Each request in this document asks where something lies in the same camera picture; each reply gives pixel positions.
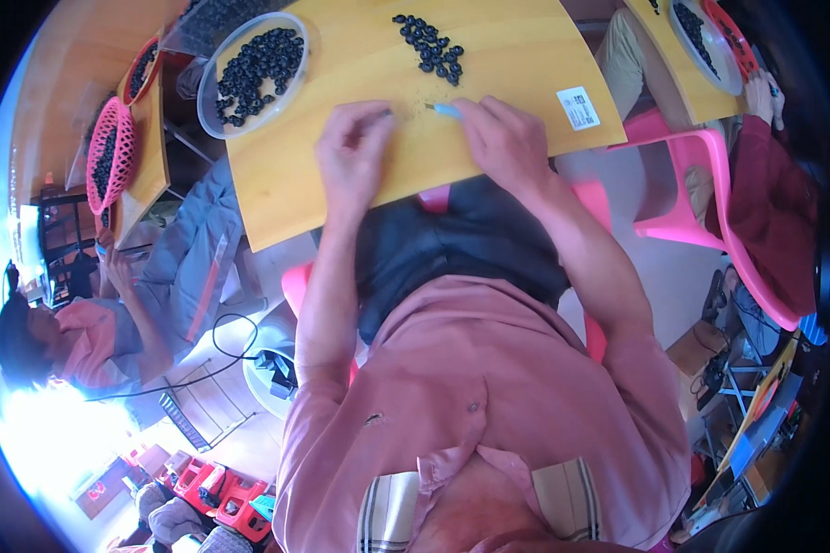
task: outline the hair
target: hair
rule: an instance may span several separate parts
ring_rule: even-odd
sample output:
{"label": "hair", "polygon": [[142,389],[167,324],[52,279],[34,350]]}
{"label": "hair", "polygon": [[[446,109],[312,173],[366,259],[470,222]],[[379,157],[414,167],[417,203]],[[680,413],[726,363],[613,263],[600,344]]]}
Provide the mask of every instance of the hair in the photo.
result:
{"label": "hair", "polygon": [[18,271],[8,268],[10,298],[0,310],[0,367],[3,380],[12,389],[34,389],[45,386],[52,372],[52,361],[46,357],[47,345],[34,338],[28,330],[27,298],[16,290]]}

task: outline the khaki pants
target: khaki pants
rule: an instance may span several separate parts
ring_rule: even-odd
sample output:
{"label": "khaki pants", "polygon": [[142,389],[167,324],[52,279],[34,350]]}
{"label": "khaki pants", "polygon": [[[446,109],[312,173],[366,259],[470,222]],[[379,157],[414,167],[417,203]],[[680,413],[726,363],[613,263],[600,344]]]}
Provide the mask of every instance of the khaki pants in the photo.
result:
{"label": "khaki pants", "polygon": [[726,138],[731,151],[736,137],[734,126],[738,121],[726,118],[697,126],[691,124],[673,75],[642,24],[628,8],[619,9],[611,17],[609,29],[597,51],[597,65],[622,121],[639,99],[644,80],[670,130],[678,133],[694,128],[715,128]]}

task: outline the hand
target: hand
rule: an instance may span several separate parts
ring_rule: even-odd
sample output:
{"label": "hand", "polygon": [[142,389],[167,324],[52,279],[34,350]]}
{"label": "hand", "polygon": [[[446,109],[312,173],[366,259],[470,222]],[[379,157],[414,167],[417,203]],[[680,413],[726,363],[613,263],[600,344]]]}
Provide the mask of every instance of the hand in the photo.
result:
{"label": "hand", "polygon": [[784,91],[778,86],[778,82],[775,81],[772,73],[766,72],[765,77],[768,78],[768,83],[778,92],[778,95],[772,94],[772,105],[775,107],[775,128],[782,131],[784,130],[784,101],[786,100]]}
{"label": "hand", "polygon": [[317,142],[317,162],[326,192],[326,219],[357,225],[381,183],[381,159],[394,131],[385,101],[336,106]]}
{"label": "hand", "polygon": [[114,249],[113,244],[105,248],[104,270],[108,280],[120,295],[128,292],[133,284],[133,272],[129,260],[122,252]]}
{"label": "hand", "polygon": [[[102,249],[107,251],[107,249],[114,247],[114,233],[111,232],[110,228],[103,228],[98,233],[98,236],[95,237],[95,240],[101,246]],[[99,262],[104,265],[105,263],[105,254],[101,253],[99,248],[95,248],[95,254],[98,256]]]}
{"label": "hand", "polygon": [[464,117],[467,143],[476,165],[498,186],[523,200],[551,182],[547,163],[547,132],[543,121],[494,96],[478,104],[452,101]]}
{"label": "hand", "polygon": [[747,110],[772,126],[775,106],[772,103],[772,90],[766,77],[768,73],[760,69],[750,74],[747,84]]}

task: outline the barcode label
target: barcode label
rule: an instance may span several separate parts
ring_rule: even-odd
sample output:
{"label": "barcode label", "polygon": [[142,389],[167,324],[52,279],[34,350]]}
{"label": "barcode label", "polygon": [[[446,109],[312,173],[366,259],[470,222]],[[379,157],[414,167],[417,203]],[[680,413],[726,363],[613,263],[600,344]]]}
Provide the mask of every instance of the barcode label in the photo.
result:
{"label": "barcode label", "polygon": [[559,103],[563,105],[565,115],[569,117],[572,128],[580,131],[589,127],[599,125],[597,111],[590,104],[590,97],[587,96],[584,87],[568,88],[557,93]]}

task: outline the red sweater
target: red sweater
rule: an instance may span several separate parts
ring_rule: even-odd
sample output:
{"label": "red sweater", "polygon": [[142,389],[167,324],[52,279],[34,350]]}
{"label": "red sweater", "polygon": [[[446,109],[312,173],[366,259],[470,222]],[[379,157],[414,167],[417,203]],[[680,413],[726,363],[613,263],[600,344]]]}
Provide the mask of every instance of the red sweater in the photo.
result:
{"label": "red sweater", "polygon": [[[786,141],[783,133],[779,137]],[[813,279],[817,222],[818,188],[812,177],[772,137],[772,127],[755,115],[744,115],[732,152],[729,224],[765,282],[802,316],[817,311]],[[722,238],[713,200],[705,224]]]}

